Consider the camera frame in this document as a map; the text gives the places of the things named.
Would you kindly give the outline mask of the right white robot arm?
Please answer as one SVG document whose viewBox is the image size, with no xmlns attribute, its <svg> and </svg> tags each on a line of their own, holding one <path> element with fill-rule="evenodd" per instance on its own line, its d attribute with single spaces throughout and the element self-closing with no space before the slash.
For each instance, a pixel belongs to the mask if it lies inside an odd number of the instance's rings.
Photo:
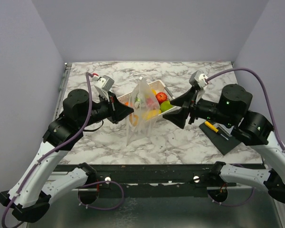
<svg viewBox="0 0 285 228">
<path fill-rule="evenodd" d="M 264 191 L 285 204 L 285 145 L 279 142 L 273 123 L 257 112 L 249 110 L 252 94 L 237 84 L 223 87 L 218 103 L 204 100 L 202 89 L 192 86 L 189 91 L 171 100 L 178 106 L 163 118 L 183 129 L 196 119 L 220 123 L 231 128 L 231 135 L 259 153 L 271 166 L 270 169 L 248 169 L 225 162 L 215 162 L 202 182 L 219 186 L 239 183 Z"/>
</svg>

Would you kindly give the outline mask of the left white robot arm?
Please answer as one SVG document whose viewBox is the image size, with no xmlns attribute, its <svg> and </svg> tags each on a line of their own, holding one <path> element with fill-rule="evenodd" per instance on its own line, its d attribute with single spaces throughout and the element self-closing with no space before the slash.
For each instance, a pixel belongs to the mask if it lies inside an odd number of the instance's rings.
<svg viewBox="0 0 285 228">
<path fill-rule="evenodd" d="M 21 223 L 34 223 L 48 211 L 50 205 L 78 187 L 91 187 L 97 182 L 97 173 L 87 163 L 50 184 L 48 178 L 58 163 L 81 139 L 86 126 L 104 119 L 117 124 L 134 112 L 108 92 L 108 99 L 95 103 L 91 92 L 84 89 L 71 91 L 63 101 L 63 112 L 49 126 L 33 161 L 10 190 L 0 192 L 0 203 L 12 209 L 12 215 Z"/>
</svg>

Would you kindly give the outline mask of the clear zip top bag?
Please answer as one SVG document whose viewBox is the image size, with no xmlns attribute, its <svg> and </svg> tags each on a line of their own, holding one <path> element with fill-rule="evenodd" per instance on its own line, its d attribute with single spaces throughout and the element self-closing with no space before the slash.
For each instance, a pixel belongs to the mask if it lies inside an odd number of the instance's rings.
<svg viewBox="0 0 285 228">
<path fill-rule="evenodd" d="M 142 103 L 138 108 L 134 107 L 134 101 L 137 96 L 137 94 L 143 94 L 144 99 L 142 100 Z M 149 137 L 151 136 L 152 129 L 158 119 L 158 116 L 150 119 L 148 121 L 142 119 L 142 114 L 152 110 L 147 107 L 146 105 L 146 99 L 152 98 L 154 101 L 157 101 L 155 95 L 152 93 L 152 89 L 147 84 L 146 80 L 143 77 L 140 77 L 139 83 L 134 88 L 134 90 L 131 92 L 130 98 L 129 98 L 129 104 L 131 108 L 134 109 L 134 114 L 138 115 L 139 121 L 136 126 L 132 126 L 129 121 L 129 116 L 126 118 L 126 145 L 129 145 L 130 143 L 137 141 L 139 139 Z"/>
</svg>

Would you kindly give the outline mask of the green toy watermelon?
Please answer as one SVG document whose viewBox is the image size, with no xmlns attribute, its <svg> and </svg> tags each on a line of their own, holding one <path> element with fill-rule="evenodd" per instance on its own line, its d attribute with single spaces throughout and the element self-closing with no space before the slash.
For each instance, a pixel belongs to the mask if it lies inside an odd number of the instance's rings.
<svg viewBox="0 0 285 228">
<path fill-rule="evenodd" d="M 136 98 L 135 98 L 135 101 L 134 101 L 134 107 L 135 108 L 138 108 L 140 106 L 140 104 L 142 103 L 142 100 L 144 99 L 144 95 L 143 94 L 140 94 L 138 93 Z"/>
</svg>

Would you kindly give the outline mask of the white perforated plastic basket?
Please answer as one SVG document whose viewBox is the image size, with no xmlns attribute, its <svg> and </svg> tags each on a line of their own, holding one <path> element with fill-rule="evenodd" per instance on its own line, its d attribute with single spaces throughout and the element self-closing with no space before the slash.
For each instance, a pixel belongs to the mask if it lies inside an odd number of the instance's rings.
<svg viewBox="0 0 285 228">
<path fill-rule="evenodd" d="M 168 89 L 168 87 L 161 80 L 155 80 L 155 81 L 149 83 L 148 85 L 151 89 L 154 89 L 156 92 L 164 92 L 168 96 L 169 101 L 173 100 L 175 98 L 175 96 L 172 94 L 172 92 Z M 119 96 L 118 100 L 121 103 L 126 103 L 129 101 L 130 95 L 131 95 L 131 92 L 124 94 L 122 96 Z M 158 114 L 157 120 L 159 121 L 160 119 L 162 119 L 162 116 L 164 114 L 175 111 L 177 109 L 178 108 L 176 106 L 173 106 L 172 108 L 166 110 L 165 112 Z"/>
</svg>

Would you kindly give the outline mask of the red toy pomegranate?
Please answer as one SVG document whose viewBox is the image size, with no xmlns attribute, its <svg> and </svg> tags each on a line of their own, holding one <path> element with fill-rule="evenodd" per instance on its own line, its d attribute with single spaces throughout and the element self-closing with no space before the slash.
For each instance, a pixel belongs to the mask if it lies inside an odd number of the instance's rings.
<svg viewBox="0 0 285 228">
<path fill-rule="evenodd" d="M 157 109 L 158 102 L 154 101 L 152 98 L 147 98 L 146 99 L 146 105 L 150 109 Z"/>
</svg>

